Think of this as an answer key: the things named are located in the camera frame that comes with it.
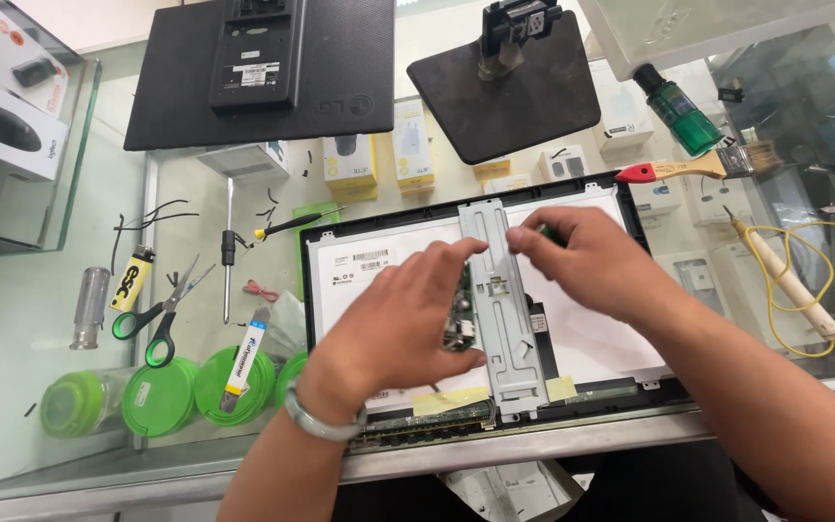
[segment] green bottle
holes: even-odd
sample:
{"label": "green bottle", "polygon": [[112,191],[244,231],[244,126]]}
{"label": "green bottle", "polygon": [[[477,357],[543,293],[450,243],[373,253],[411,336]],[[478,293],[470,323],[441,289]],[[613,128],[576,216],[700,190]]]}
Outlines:
{"label": "green bottle", "polygon": [[637,69],[633,79],[647,94],[647,105],[690,155],[697,156],[724,138],[682,89],[667,82],[651,64]]}

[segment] green-handled scissors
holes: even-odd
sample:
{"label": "green-handled scissors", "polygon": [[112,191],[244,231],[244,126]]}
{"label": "green-handled scissors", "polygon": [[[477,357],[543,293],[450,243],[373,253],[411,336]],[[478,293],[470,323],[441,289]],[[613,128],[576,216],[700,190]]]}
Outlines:
{"label": "green-handled scissors", "polygon": [[[195,259],[192,260],[192,264],[189,266],[188,270],[186,270],[186,273],[183,274],[179,284],[176,285],[173,290],[173,295],[170,295],[169,299],[156,303],[153,308],[143,313],[137,314],[133,312],[124,312],[122,315],[118,316],[118,318],[115,319],[115,322],[111,325],[111,333],[114,334],[115,339],[126,341],[137,336],[137,334],[140,334],[140,331],[143,330],[145,326],[150,324],[152,320],[156,319],[161,312],[166,312],[163,319],[159,322],[156,332],[153,333],[153,339],[150,340],[150,344],[146,347],[146,365],[150,368],[162,368],[173,360],[173,355],[175,355],[176,352],[176,345],[173,343],[173,337],[170,336],[170,327],[173,326],[173,319],[176,317],[176,305],[178,305],[179,302],[183,300],[183,297],[185,297],[190,290],[195,288],[195,285],[199,284],[199,281],[207,276],[208,272],[211,272],[212,268],[215,267],[215,265],[208,267],[208,269],[205,270],[201,276],[189,281],[188,277],[192,274],[192,268],[195,267],[195,264],[198,261],[199,256],[196,255]],[[129,319],[133,319],[133,328],[130,332],[125,333],[127,329],[125,328],[124,323],[128,322],[130,324]],[[155,350],[159,345],[166,345],[166,357],[163,358],[162,361],[157,362],[153,358],[153,350]]]}

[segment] yellow wire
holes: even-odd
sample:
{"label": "yellow wire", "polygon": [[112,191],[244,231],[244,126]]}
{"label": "yellow wire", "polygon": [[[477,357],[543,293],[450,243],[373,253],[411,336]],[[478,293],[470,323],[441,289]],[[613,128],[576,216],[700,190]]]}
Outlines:
{"label": "yellow wire", "polygon": [[[756,225],[756,226],[753,226],[753,227],[746,227],[746,231],[743,232],[743,237],[746,240],[745,243],[749,247],[749,250],[752,252],[752,255],[754,255],[756,257],[756,261],[759,262],[759,268],[762,269],[763,277],[765,278],[765,288],[768,291],[768,325],[769,325],[769,328],[772,329],[772,335],[775,336],[775,339],[778,339],[778,341],[781,343],[781,345],[783,347],[787,348],[788,350],[791,350],[791,351],[795,352],[796,354],[798,354],[800,356],[804,356],[804,357],[823,357],[823,356],[829,354],[829,352],[833,351],[833,348],[835,347],[835,340],[830,341],[829,342],[829,347],[827,347],[826,350],[824,350],[824,351],[822,351],[818,354],[809,354],[809,353],[806,353],[806,352],[799,352],[798,350],[795,350],[794,348],[789,347],[785,343],[785,341],[782,340],[781,335],[778,335],[778,330],[776,330],[776,328],[775,328],[775,320],[772,317],[772,309],[776,308],[776,309],[779,309],[783,312],[803,312],[806,309],[817,305],[820,302],[820,299],[823,298],[824,293],[826,293],[827,289],[829,289],[829,285],[832,284],[832,282],[833,282],[833,264],[830,263],[829,257],[827,257],[827,255],[825,255],[823,252],[821,252],[818,247],[814,246],[811,243],[808,243],[805,238],[802,238],[798,234],[794,233],[795,231],[803,229],[804,227],[812,227],[812,226],[815,226],[815,225],[829,225],[831,227],[835,227],[835,223],[831,223],[829,221],[814,221],[814,222],[811,222],[811,223],[803,223],[803,224],[798,225],[796,227],[791,227],[790,229],[780,229],[778,227],[767,227],[765,225]],[[769,277],[768,270],[765,268],[765,263],[763,262],[762,258],[760,257],[759,252],[756,251],[756,247],[753,246],[752,242],[749,240],[749,232],[752,232],[752,231],[774,231],[774,232],[779,232],[781,234],[784,234],[784,236],[785,236],[785,269],[782,270],[781,273],[779,273],[775,279],[771,279]],[[775,304],[774,292],[775,292],[775,287],[778,285],[778,280],[781,279],[781,277],[784,276],[786,273],[788,273],[789,268],[791,268],[791,266],[792,266],[792,248],[791,248],[791,243],[790,243],[792,237],[794,237],[796,240],[800,241],[801,243],[806,244],[811,250],[813,250],[814,252],[817,252],[818,255],[820,255],[820,257],[823,258],[824,262],[827,263],[827,267],[829,267],[829,278],[827,279],[827,284],[825,284],[823,286],[823,288],[820,289],[820,292],[817,294],[817,297],[814,298],[814,301],[812,301],[808,304],[805,304],[804,306],[800,306],[798,308],[782,308],[778,304]]]}

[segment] barcode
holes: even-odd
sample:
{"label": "barcode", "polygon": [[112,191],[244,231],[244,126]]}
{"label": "barcode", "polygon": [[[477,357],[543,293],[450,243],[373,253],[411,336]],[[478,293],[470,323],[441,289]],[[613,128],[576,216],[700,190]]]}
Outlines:
{"label": "barcode", "polygon": [[366,252],[365,254],[354,254],[354,261],[368,261],[370,259],[378,259],[379,257],[388,254],[388,250],[377,250],[376,252]]}

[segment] bracelet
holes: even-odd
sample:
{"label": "bracelet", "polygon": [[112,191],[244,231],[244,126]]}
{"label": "bracelet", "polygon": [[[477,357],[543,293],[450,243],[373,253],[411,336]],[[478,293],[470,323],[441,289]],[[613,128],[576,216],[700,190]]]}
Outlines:
{"label": "bracelet", "polygon": [[345,426],[334,426],[324,423],[314,417],[307,409],[304,409],[295,393],[298,377],[288,381],[286,385],[286,412],[292,421],[310,435],[334,442],[344,442],[359,435],[365,427],[366,413],[365,405],[356,413],[356,420],[353,424]]}

